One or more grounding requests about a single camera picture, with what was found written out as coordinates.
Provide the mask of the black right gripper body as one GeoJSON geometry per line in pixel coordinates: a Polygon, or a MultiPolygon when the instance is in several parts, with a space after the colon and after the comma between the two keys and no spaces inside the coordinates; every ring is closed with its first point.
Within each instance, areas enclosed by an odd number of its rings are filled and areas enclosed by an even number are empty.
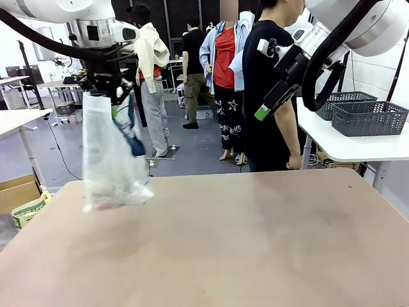
{"type": "Polygon", "coordinates": [[[278,55],[278,62],[274,66],[275,82],[286,84],[302,84],[302,80],[307,68],[309,59],[304,55],[304,51],[299,46],[276,45],[274,52],[278,55]]]}

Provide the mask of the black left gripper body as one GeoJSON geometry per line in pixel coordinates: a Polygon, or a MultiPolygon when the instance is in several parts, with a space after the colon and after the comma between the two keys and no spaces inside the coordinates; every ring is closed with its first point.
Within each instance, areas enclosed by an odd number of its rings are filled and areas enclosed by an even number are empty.
{"type": "Polygon", "coordinates": [[[121,74],[106,74],[87,71],[86,75],[79,81],[79,86],[84,91],[95,91],[107,97],[114,97],[117,88],[121,86],[121,74]]]}

